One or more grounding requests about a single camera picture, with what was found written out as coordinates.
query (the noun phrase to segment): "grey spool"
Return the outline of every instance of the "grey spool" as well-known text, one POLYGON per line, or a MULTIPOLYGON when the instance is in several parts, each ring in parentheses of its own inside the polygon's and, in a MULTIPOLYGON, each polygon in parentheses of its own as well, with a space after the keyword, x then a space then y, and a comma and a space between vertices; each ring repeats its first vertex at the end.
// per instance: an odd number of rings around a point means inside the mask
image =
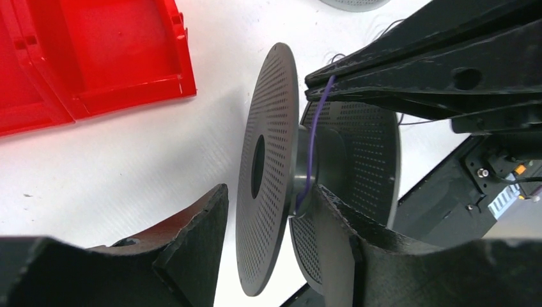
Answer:
POLYGON ((327 5, 348 12, 366 12, 375 10, 390 0, 320 0, 327 5))
MULTIPOLYGON (((316 105, 317 102, 307 105, 302 125, 310 126, 316 105)), ((397 209, 401 161, 395 113, 359 102, 327 102, 318 127, 337 131, 346 148, 346 178, 337 196, 390 228, 397 209)), ((290 219, 290 233, 305 279, 322 294, 313 223, 310 212, 290 219)))
POLYGON ((291 212, 298 141, 298 83, 290 48, 268 53, 245 130, 236 211, 237 269, 243 291, 261 293, 275 267, 291 212))

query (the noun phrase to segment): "screw hole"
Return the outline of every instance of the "screw hole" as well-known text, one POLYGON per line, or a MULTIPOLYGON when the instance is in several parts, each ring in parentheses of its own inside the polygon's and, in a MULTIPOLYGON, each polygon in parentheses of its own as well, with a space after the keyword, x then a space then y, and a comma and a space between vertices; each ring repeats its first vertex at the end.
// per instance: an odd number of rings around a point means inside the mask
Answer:
POLYGON ((474 89, 482 81, 482 73, 478 69, 468 68, 454 74, 454 86, 458 90, 474 89))

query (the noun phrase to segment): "purple filament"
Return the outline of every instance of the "purple filament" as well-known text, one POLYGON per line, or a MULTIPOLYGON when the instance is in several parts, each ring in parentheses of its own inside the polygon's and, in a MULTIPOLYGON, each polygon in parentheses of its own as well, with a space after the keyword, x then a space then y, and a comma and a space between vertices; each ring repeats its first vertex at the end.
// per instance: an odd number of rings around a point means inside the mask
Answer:
POLYGON ((320 117, 321 110, 323 109, 323 105, 325 104, 325 101, 327 100, 327 97, 329 96, 329 92, 331 91, 331 86, 333 85, 333 82, 335 82, 335 76, 332 75, 329 78, 329 81, 327 82, 327 85, 323 91, 322 97, 318 103, 318 106, 316 107, 316 113, 314 114, 313 122, 311 124, 311 135, 309 136, 309 157, 307 160, 309 161, 309 164, 307 165, 307 182, 305 183, 305 189, 297 194, 296 200, 295 200, 295 212, 299 210, 299 206, 301 203, 305 200, 305 197, 309 194, 309 191, 311 189, 311 176, 313 174, 313 154, 314 154, 314 138, 316 136, 316 124, 318 123, 318 118, 320 117))

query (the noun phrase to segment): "hole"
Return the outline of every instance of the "hole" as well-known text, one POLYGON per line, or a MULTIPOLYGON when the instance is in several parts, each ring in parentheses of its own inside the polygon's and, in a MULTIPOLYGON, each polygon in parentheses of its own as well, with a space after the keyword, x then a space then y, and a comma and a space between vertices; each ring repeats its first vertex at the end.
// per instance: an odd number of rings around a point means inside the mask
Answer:
POLYGON ((256 143, 256 149, 254 150, 254 158, 252 159, 252 198, 256 199, 259 193, 259 187, 261 186, 261 179, 263 177, 263 164, 265 159, 265 140, 263 135, 260 135, 258 142, 256 143))
POLYGON ((25 37, 25 40, 28 45, 36 45, 38 43, 35 36, 27 36, 25 37))
POLYGON ((17 41, 15 42, 15 48, 16 48, 17 50, 24 49, 24 48, 26 48, 26 44, 25 44, 22 40, 17 40, 17 41))
POLYGON ((474 89, 482 81, 482 73, 478 69, 468 68, 454 74, 454 86, 458 90, 474 89))
POLYGON ((180 16, 173 16, 173 17, 171 17, 171 21, 173 21, 173 24, 180 24, 181 23, 181 17, 180 16))

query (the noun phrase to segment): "spool center hole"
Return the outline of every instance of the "spool center hole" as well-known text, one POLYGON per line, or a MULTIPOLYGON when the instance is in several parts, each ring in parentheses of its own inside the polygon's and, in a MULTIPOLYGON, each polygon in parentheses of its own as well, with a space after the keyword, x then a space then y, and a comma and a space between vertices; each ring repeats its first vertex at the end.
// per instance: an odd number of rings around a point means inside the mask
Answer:
POLYGON ((256 143, 256 149, 254 151, 254 158, 252 159, 252 198, 256 199, 259 193, 259 187, 261 186, 261 179, 263 177, 263 162, 265 160, 265 140, 263 135, 260 135, 258 142, 256 143))

